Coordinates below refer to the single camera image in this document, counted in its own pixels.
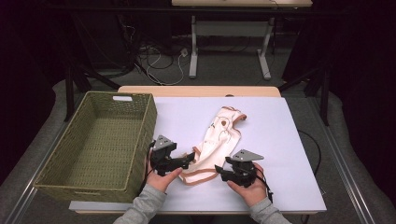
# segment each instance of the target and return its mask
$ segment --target basket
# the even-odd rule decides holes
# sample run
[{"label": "basket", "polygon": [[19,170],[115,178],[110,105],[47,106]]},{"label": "basket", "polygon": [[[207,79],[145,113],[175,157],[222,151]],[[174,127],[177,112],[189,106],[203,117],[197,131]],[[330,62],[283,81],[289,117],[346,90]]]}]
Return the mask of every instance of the basket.
[{"label": "basket", "polygon": [[57,200],[130,203],[156,118],[151,94],[87,92],[34,187]]}]

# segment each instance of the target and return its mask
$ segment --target gray carpet floor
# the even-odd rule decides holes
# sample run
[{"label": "gray carpet floor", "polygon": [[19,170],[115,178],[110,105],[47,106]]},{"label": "gray carpet floor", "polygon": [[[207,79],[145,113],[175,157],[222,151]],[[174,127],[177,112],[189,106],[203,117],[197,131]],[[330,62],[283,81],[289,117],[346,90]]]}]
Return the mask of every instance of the gray carpet floor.
[{"label": "gray carpet floor", "polygon": [[[177,56],[171,61],[169,57],[163,55],[155,66],[166,66],[169,63],[172,65],[166,69],[150,68],[150,73],[167,83],[176,82],[184,76],[178,85],[186,86],[280,86],[283,84],[281,75],[295,36],[279,36],[276,41],[275,56],[267,53],[267,62],[272,74],[272,79],[269,81],[263,80],[256,55],[256,49],[260,48],[262,42],[260,39],[248,41],[245,38],[216,37],[210,41],[207,39],[202,41],[205,44],[202,44],[199,49],[196,79],[188,78],[189,56],[180,57],[180,62],[178,62]],[[151,55],[149,61],[154,63],[157,57],[158,55]],[[145,60],[142,60],[142,64],[147,66]],[[103,74],[111,74],[111,71],[103,72]],[[116,77],[113,80],[120,85],[154,85],[136,69],[126,76]],[[95,79],[90,79],[90,82],[94,90],[114,91]],[[330,126],[325,127],[318,119],[318,97],[305,97],[302,92],[304,85],[304,83],[296,85],[282,92],[282,96],[287,99],[297,128],[311,134],[321,148],[322,162],[317,181],[323,191],[328,211],[310,216],[308,223],[396,223],[394,206],[375,185],[348,141],[342,103],[331,94],[329,99]],[[68,210],[69,202],[55,201],[46,194],[31,188],[30,181],[36,175],[37,167],[42,165],[42,161],[53,148],[66,125],[64,122],[66,112],[64,82],[58,83],[53,89],[57,94],[57,99],[48,120],[8,179],[0,187],[0,223],[7,221],[9,223],[112,223],[119,215],[79,215]],[[76,104],[81,95],[82,93],[76,90]],[[311,166],[315,169],[318,163],[317,146],[304,134],[301,134],[301,139]],[[341,168],[337,165],[339,158],[334,156],[335,147],[342,155],[344,166]],[[351,180],[345,179],[344,173],[347,173],[346,176],[352,176],[354,188],[349,188],[348,184]],[[359,199],[354,199],[357,195],[354,194],[355,192],[359,193]],[[301,216],[287,215],[286,218],[292,223],[302,223]]]}]

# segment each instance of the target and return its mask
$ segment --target forearm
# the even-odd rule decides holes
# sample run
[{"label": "forearm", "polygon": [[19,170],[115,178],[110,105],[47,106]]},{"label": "forearm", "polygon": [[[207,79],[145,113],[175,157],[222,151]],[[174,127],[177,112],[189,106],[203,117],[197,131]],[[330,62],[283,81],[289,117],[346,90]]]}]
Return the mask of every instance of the forearm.
[{"label": "forearm", "polygon": [[251,217],[261,224],[290,224],[268,198],[250,207]]},{"label": "forearm", "polygon": [[114,223],[149,223],[158,210],[163,206],[165,198],[166,194],[150,185],[146,185],[139,197],[134,199],[132,206]]}]

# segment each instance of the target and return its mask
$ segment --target desk leg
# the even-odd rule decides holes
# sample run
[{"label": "desk leg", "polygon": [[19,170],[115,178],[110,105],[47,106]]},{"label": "desk leg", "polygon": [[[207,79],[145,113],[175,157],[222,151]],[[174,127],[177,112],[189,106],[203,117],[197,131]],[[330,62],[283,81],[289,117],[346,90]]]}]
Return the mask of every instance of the desk leg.
[{"label": "desk leg", "polygon": [[271,79],[270,69],[268,67],[267,61],[265,60],[265,51],[267,51],[268,42],[270,40],[271,32],[272,32],[271,21],[268,21],[268,25],[265,28],[265,37],[262,41],[262,49],[258,49],[257,53],[259,55],[260,66],[262,67],[262,75],[265,80]]},{"label": "desk leg", "polygon": [[198,49],[197,49],[197,34],[196,34],[196,22],[195,16],[191,17],[191,38],[192,38],[192,50],[191,50],[191,62],[190,62],[190,78],[197,77],[197,64],[198,64]]}]

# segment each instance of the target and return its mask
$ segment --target table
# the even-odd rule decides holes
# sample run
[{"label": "table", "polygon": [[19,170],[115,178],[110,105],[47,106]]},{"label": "table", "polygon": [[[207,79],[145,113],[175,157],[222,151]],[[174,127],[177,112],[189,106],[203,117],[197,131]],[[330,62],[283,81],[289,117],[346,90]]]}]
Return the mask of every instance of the table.
[{"label": "table", "polygon": [[[285,214],[326,211],[289,108],[276,88],[155,86],[121,87],[119,91],[151,92],[154,95],[158,110],[154,138],[162,134],[177,142],[173,157],[189,152],[189,148],[203,140],[207,123],[211,122],[220,106],[231,105],[241,109],[247,114],[247,120],[237,124],[242,138],[232,154],[243,148],[264,156],[264,160],[257,163],[264,168],[268,184],[275,193],[274,205]],[[176,180],[167,193],[160,214],[248,212],[239,195],[229,189],[219,175],[193,187]],[[71,202],[69,209],[81,214],[123,213],[128,206],[128,203]]]},{"label": "table", "polygon": [[[311,0],[172,0],[175,7],[311,7]],[[262,48],[257,50],[262,75],[271,79],[265,52],[273,30],[274,19],[269,21],[197,21],[191,17],[191,63],[190,78],[196,78],[198,64],[198,35],[263,36]]]}]

